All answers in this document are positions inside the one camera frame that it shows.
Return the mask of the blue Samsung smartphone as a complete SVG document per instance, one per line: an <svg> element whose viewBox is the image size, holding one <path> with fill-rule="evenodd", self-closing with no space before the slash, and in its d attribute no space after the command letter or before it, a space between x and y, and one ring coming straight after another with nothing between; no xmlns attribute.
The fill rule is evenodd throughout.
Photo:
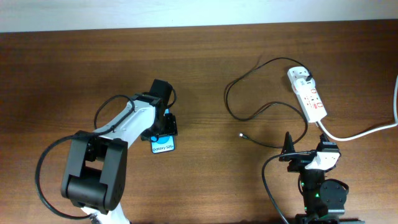
<svg viewBox="0 0 398 224"><path fill-rule="evenodd" d="M151 149L154 154L170 152L175 150L174 136L163 136L156 139L155 136L151 137Z"/></svg>

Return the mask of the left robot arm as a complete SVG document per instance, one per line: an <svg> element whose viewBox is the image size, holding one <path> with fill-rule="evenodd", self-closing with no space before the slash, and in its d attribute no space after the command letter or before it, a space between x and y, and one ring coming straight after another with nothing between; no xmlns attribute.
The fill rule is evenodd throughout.
<svg viewBox="0 0 398 224"><path fill-rule="evenodd" d="M73 139L61 195L88 214L92 223L129 223L121 207L126 184L127 151L137 138L158 143L178 134L167 110L175 94L171 84L155 79L148 92L136 93L126 107L93 133Z"/></svg>

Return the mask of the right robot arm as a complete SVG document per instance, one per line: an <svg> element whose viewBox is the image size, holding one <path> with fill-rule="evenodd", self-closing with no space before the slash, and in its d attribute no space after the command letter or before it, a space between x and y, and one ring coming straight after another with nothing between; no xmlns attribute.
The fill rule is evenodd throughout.
<svg viewBox="0 0 398 224"><path fill-rule="evenodd" d="M280 161L288 162L288 172L299 173L299 191L303 197L304 214L295 216L295 223L363 223L357 218L341 219L349 186L336 179L327 179L326 173L336 167L341 157L336 143L320 135L317 148L297 152L290 133L285 134Z"/></svg>

